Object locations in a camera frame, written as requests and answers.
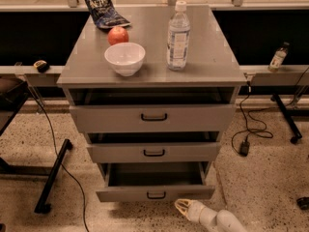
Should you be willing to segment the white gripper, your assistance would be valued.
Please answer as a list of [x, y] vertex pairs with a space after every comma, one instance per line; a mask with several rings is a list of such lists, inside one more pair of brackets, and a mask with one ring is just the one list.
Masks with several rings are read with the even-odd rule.
[[206, 228], [216, 226], [217, 212], [196, 200], [177, 199], [174, 203], [176, 209], [190, 221], [199, 223]]

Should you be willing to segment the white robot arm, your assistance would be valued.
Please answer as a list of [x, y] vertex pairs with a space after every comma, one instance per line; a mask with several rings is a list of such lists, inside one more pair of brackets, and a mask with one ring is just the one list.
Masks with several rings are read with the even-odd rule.
[[189, 221], [204, 226], [209, 232], [248, 232], [233, 213], [217, 212], [198, 200], [177, 199], [175, 207]]

